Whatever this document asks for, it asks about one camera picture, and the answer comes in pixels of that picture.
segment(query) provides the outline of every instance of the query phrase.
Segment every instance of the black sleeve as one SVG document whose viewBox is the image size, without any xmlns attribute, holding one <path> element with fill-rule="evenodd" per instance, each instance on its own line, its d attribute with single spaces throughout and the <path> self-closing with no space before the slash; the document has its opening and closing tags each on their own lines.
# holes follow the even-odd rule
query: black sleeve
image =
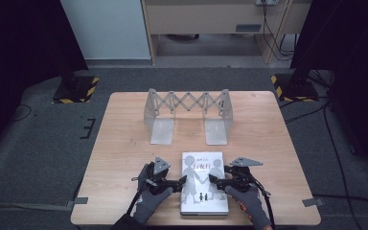
<svg viewBox="0 0 368 230">
<path fill-rule="evenodd" d="M 110 230 L 146 230 L 146 226 L 128 214 L 124 214 Z"/>
</svg>

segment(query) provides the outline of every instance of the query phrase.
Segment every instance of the white book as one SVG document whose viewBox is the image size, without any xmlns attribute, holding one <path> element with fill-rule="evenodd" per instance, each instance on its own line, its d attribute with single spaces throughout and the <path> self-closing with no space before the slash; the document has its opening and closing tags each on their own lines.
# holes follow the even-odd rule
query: white book
<svg viewBox="0 0 368 230">
<path fill-rule="evenodd" d="M 181 215 L 227 215 L 228 197 L 208 174 L 225 178 L 220 151 L 188 151 L 182 153 L 182 176 L 187 181 L 181 191 Z"/>
</svg>

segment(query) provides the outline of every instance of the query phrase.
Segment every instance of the book title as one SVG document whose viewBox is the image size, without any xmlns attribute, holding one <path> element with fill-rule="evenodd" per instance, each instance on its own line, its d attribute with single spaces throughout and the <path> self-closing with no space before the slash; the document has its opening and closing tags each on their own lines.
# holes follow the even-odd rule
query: book title
<svg viewBox="0 0 368 230">
<path fill-rule="evenodd" d="M 208 163 L 206 158 L 197 158 L 193 164 L 193 169 L 195 170 L 210 170 L 211 164 Z"/>
</svg>

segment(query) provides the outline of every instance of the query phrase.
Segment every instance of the white cabinet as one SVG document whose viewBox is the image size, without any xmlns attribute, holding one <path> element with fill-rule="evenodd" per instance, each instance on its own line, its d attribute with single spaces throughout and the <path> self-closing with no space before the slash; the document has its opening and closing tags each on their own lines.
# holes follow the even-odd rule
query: white cabinet
<svg viewBox="0 0 368 230">
<path fill-rule="evenodd" d="M 140 0 L 61 0 L 85 59 L 150 59 Z"/>
</svg>

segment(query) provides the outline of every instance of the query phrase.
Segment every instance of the black cable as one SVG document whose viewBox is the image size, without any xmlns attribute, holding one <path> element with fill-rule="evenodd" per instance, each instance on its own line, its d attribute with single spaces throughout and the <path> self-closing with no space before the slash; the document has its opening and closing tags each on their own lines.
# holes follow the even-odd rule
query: black cable
<svg viewBox="0 0 368 230">
<path fill-rule="evenodd" d="M 21 209 L 45 212 L 71 212 L 67 206 L 58 206 L 52 204 L 33 204 L 33 203 L 0 203 L 0 210 Z"/>
<path fill-rule="evenodd" d="M 32 108 L 31 108 L 30 106 L 28 106 L 28 105 L 26 105 L 26 104 L 20 104 L 19 106 L 25 106 L 25 107 L 29 108 L 29 112 L 28 112 L 28 114 L 26 114 L 24 117 L 19 118 L 19 119 L 11 120 L 11 122 L 19 122 L 19 121 L 22 121 L 23 119 L 25 119 L 25 118 L 27 118 L 29 115 L 31 115 L 31 113 L 32 113 Z"/>
<path fill-rule="evenodd" d="M 306 113 L 306 114 L 302 114 L 302 115 L 299 115 L 299 116 L 294 117 L 294 118 L 290 118 L 290 119 L 288 119 L 288 120 L 285 120 L 285 122 L 286 122 L 286 124 L 288 124 L 288 123 L 291 123 L 291 122 L 297 121 L 298 119 L 301 119 L 301 118 L 303 118 L 303 117 L 307 117 L 307 116 L 309 116 L 309 115 L 311 115 L 311 114 L 314 114 L 314 113 L 316 113 L 316 112 L 320 111 L 323 107 L 324 107 L 324 105 L 321 105 L 319 108 L 315 109 L 315 110 L 314 110 L 314 111 L 312 111 L 312 112 L 309 112 L 309 113 Z"/>
<path fill-rule="evenodd" d="M 148 171 L 147 170 L 145 170 L 145 174 L 144 174 L 144 177 L 145 178 L 147 178 L 147 176 L 148 176 Z M 134 178 L 132 178 L 131 180 L 132 181 L 134 181 L 134 180 L 138 180 L 139 178 L 138 177 L 134 177 Z M 134 204 L 136 203 L 136 201 L 139 199 L 139 197 L 140 197 L 140 195 L 142 194 L 142 192 L 143 191 L 145 191 L 146 190 L 146 184 L 147 184 L 148 182 L 145 180 L 145 181 L 143 181 L 142 182 L 142 184 L 140 185 L 140 188 L 138 188 L 138 190 L 137 190 L 137 193 L 135 194 L 135 196 L 133 197 L 133 199 L 132 199 L 132 201 L 130 202 L 130 205 L 129 205 L 129 207 L 127 208 L 127 211 L 126 211 L 126 213 L 128 214 L 128 215 L 130 215 L 130 213 L 132 212 L 132 209 L 133 209 L 133 206 L 134 206 Z"/>
<path fill-rule="evenodd" d="M 343 198 L 343 199 L 346 199 L 346 198 L 347 198 L 347 196 L 346 196 L 346 195 L 322 195 L 322 194 L 312 194 L 312 196 L 322 196 L 322 197 L 327 197 L 327 198 Z M 368 202 L 368 198 L 360 197 L 360 196 L 350 196 L 350 199 L 356 199 L 356 200 L 360 200 L 360 201 Z"/>
<path fill-rule="evenodd" d="M 327 131 L 328 131 L 328 134 L 330 135 L 330 138 L 331 138 L 331 142 L 333 144 L 333 151 L 335 153 L 335 156 L 336 156 L 336 160 L 337 160 L 337 163 L 338 163 L 338 166 L 339 166 L 339 169 L 340 169 L 340 173 L 342 175 L 342 182 L 343 182 L 343 188 L 345 190 L 345 194 L 346 194 L 346 200 L 348 201 L 348 205 L 349 205 L 349 210 L 352 214 L 352 218 L 354 219 L 355 221 L 355 224 L 357 226 L 358 229 L 362 229 L 362 227 L 360 226 L 358 220 L 357 220 L 357 216 L 355 215 L 355 211 L 352 207 L 352 202 L 351 202 L 351 197 L 349 196 L 349 190 L 348 190 L 348 185 L 346 183 L 346 177 L 345 177 L 345 172 L 343 170 L 343 167 L 342 167 L 342 163 L 341 163 L 341 160 L 340 160 L 340 156 L 339 156 L 339 153 L 336 149 L 336 145 L 335 145 L 335 142 L 334 142 L 334 137 L 333 137 L 333 134 L 331 133 L 331 129 L 330 129 L 330 125 L 328 124 L 328 119 L 327 119 L 327 106 L 328 104 L 330 103 L 330 101 L 328 101 L 324 106 L 323 106 L 323 114 L 324 114 L 324 120 L 325 120 L 325 125 L 327 127 Z"/>
<path fill-rule="evenodd" d="M 282 107 L 286 107 L 287 105 L 290 105 L 290 104 L 293 104 L 293 103 L 296 103 L 297 101 L 292 101 L 292 102 L 289 102 L 289 103 L 285 103 L 283 105 L 280 105 L 279 107 L 282 108 Z"/>
<path fill-rule="evenodd" d="M 282 40 L 280 41 L 280 49 L 281 49 L 281 50 L 283 50 L 283 49 L 282 49 L 282 46 L 283 46 L 283 43 L 284 43 L 284 41 L 285 41 L 285 38 L 286 38 L 286 35 L 285 35 L 285 34 L 283 34 L 283 36 L 282 36 Z"/>
<path fill-rule="evenodd" d="M 273 54 L 273 56 L 280 60 L 280 61 L 287 61 L 287 60 L 291 60 L 292 59 L 292 54 L 283 54 L 282 50 L 280 49 L 279 45 L 277 44 L 277 41 L 274 37 L 274 33 L 270 30 L 270 27 L 268 26 L 268 23 L 267 23 L 267 18 L 266 18 L 266 15 L 267 15 L 267 4 L 265 1 L 263 1 L 263 11 L 264 11 L 264 26 L 263 26 L 263 38 L 264 38 L 264 41 L 265 43 L 268 45 L 268 47 L 270 47 L 270 50 L 271 50 L 271 53 Z M 274 41 L 274 46 L 277 48 L 277 50 L 279 51 L 279 53 L 283 56 L 283 57 L 286 57 L 287 59 L 281 59 L 281 58 L 278 58 L 273 50 L 273 47 L 268 43 L 266 37 L 265 37 L 265 27 L 267 27 L 267 29 L 269 30 L 270 32 L 270 35 L 273 37 L 273 41 Z"/>
<path fill-rule="evenodd" d="M 263 184 L 259 180 L 257 180 L 253 175 L 252 175 L 252 180 L 253 180 L 253 184 L 256 185 L 256 187 L 258 187 L 258 189 L 262 192 L 262 195 L 264 196 L 264 201 L 265 201 L 265 205 L 267 206 L 268 216 L 270 217 L 270 221 L 271 221 L 271 227 L 273 230 L 276 230 L 276 223 L 274 222 L 273 209 L 271 208 L 270 197 L 269 197 L 271 196 L 271 194 L 265 190 L 265 187 L 263 186 Z"/>
</svg>

